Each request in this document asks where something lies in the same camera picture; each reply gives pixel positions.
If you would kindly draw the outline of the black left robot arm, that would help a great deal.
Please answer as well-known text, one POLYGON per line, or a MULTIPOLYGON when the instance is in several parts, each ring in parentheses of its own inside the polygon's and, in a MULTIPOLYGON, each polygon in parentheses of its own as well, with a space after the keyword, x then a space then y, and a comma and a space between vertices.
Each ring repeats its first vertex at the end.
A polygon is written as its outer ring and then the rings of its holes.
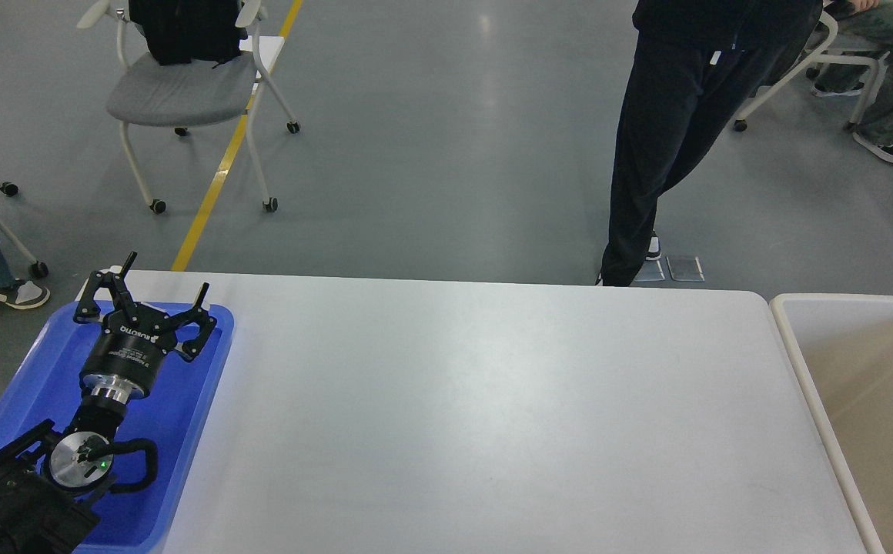
POLYGON ((0 400, 0 553, 143 553, 168 529, 234 322, 208 283, 137 301, 134 260, 89 275, 0 400))

